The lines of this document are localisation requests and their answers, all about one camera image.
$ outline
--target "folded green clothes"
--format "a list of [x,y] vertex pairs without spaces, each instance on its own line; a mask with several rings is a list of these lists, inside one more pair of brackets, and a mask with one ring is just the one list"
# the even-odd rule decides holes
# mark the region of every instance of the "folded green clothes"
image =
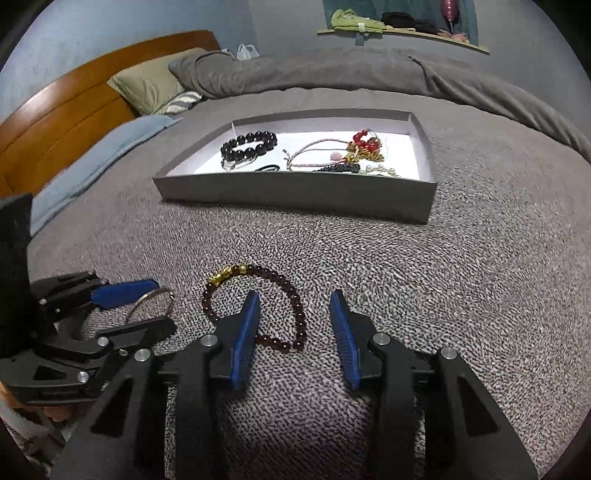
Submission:
[[372,18],[358,17],[350,8],[338,9],[330,19],[330,24],[335,30],[352,30],[356,32],[382,33],[386,25]]

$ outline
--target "pink balloon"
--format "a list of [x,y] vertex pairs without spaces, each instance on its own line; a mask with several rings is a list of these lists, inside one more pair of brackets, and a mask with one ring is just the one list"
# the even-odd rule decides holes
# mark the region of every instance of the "pink balloon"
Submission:
[[449,23],[457,20],[458,13],[457,0],[441,0],[441,14]]

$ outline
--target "pillow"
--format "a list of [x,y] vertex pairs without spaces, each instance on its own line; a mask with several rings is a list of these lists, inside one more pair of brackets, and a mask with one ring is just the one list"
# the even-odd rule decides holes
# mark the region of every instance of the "pillow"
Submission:
[[191,48],[138,63],[115,73],[107,81],[107,85],[125,98],[139,113],[152,115],[185,91],[168,70],[168,64],[187,55],[204,52],[202,48]]
[[197,92],[184,92],[177,95],[164,105],[158,113],[163,115],[177,115],[186,112],[199,103],[203,95]]
[[116,160],[136,145],[180,121],[165,115],[136,118],[106,134],[97,144],[58,174],[33,198],[31,235],[92,185]]

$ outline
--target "wooden shelf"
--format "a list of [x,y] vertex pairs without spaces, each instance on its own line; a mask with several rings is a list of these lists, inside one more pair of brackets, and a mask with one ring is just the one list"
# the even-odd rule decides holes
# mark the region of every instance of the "wooden shelf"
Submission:
[[[333,30],[332,28],[328,28],[326,30],[318,30],[317,33],[318,33],[318,35],[333,35],[333,34],[341,33],[341,32],[356,33],[356,31],[354,31],[354,30]],[[402,28],[392,28],[392,29],[384,30],[383,33],[371,33],[370,35],[403,35],[403,36],[406,35],[407,37],[420,37],[420,38],[425,38],[428,40],[451,43],[451,44],[457,45],[459,47],[469,48],[470,50],[479,51],[485,55],[491,54],[491,52],[488,50],[488,48],[486,48],[484,46],[472,45],[471,43],[466,43],[466,42],[462,42],[460,40],[455,40],[454,38],[440,37],[439,35],[431,35],[429,33],[414,32],[414,31],[405,30]]]

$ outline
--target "gray wall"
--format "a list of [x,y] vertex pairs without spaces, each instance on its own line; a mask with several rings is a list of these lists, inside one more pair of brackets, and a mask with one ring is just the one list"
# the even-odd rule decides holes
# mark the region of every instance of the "gray wall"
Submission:
[[[322,0],[249,0],[262,54],[353,46],[316,36],[326,28]],[[532,0],[474,0],[480,44],[490,56],[432,40],[384,36],[368,46],[413,48],[466,61],[536,95],[591,139],[591,82],[572,49]]]
[[234,52],[240,43],[256,43],[245,0],[55,0],[0,71],[0,123],[87,61],[142,40],[201,29],[212,30],[222,48]]

